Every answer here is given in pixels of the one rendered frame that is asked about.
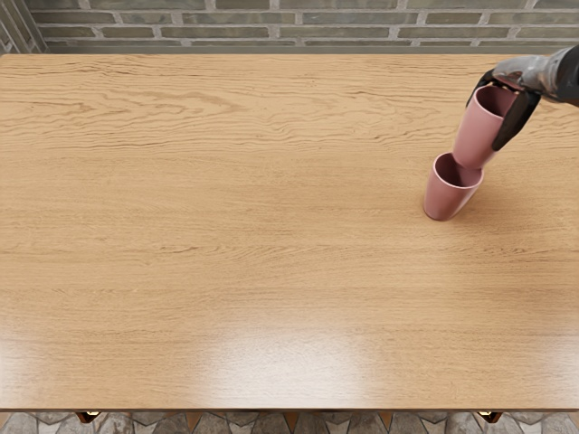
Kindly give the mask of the pink cup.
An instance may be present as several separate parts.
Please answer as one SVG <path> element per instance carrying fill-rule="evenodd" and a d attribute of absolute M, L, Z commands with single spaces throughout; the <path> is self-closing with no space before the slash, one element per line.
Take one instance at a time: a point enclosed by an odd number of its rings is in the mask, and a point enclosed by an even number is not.
<path fill-rule="evenodd" d="M 459 165 L 452 153 L 438 155 L 428 176 L 423 210 L 435 221 L 453 218 L 477 192 L 484 171 Z"/>
<path fill-rule="evenodd" d="M 467 169 L 482 168 L 496 151 L 492 143 L 517 94 L 497 86 L 474 91 L 455 138 L 452 154 Z"/>

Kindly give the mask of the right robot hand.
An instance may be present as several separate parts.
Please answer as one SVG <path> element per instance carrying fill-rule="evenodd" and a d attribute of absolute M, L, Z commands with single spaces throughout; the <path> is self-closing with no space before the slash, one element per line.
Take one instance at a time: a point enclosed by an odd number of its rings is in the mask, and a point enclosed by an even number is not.
<path fill-rule="evenodd" d="M 514 102 L 503 115 L 503 121 L 491 148 L 499 151 L 516 136 L 528 122 L 542 97 L 557 100 L 557 70 L 561 55 L 518 56 L 499 62 L 492 70 L 483 74 L 471 92 L 493 85 L 517 91 Z"/>

